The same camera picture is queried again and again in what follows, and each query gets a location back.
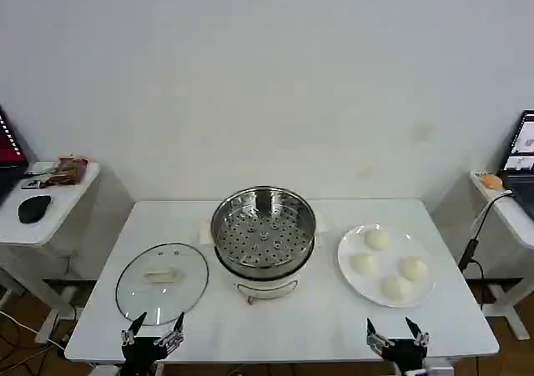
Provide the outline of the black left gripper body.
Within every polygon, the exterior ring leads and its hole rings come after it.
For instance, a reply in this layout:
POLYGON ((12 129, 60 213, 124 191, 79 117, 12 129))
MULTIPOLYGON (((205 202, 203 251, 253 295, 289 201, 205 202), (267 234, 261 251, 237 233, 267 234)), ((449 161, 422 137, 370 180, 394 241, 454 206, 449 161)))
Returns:
POLYGON ((155 337, 139 337, 133 343, 123 343, 124 362, 120 366, 120 374, 152 375, 154 363, 167 357, 167 349, 157 340, 155 337))

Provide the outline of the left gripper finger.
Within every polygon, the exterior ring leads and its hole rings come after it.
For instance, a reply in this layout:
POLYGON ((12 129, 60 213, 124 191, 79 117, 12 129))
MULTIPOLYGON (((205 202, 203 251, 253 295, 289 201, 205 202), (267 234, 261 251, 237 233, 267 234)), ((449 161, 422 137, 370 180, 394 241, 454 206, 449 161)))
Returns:
POLYGON ((129 326, 127 330, 121 331, 121 341, 123 346, 133 345, 135 336, 144 324, 144 320, 147 316, 147 312, 141 313, 129 326))
POLYGON ((154 342, 158 358, 167 358, 184 341, 184 315, 185 312, 182 312, 173 328, 154 342))

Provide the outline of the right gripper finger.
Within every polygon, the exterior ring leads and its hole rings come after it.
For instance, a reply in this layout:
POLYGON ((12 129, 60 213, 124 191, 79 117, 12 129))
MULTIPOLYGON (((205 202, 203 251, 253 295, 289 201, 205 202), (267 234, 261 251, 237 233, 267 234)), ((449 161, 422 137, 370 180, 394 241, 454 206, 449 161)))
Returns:
POLYGON ((395 345, 388 338, 376 332, 375 326, 369 318, 366 320, 366 343, 379 356, 388 353, 390 348, 395 345))
POLYGON ((418 324, 408 317, 405 317, 405 321, 415 339, 414 345, 426 348, 430 341, 430 335, 428 333, 423 333, 418 324))

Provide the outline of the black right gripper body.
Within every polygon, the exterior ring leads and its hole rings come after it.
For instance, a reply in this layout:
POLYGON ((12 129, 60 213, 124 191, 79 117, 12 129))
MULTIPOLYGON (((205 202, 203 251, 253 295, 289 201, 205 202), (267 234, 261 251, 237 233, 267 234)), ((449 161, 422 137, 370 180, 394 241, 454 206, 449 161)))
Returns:
POLYGON ((425 369, 427 346, 410 338, 391 339, 381 350, 381 357, 392 362, 401 373, 425 369))

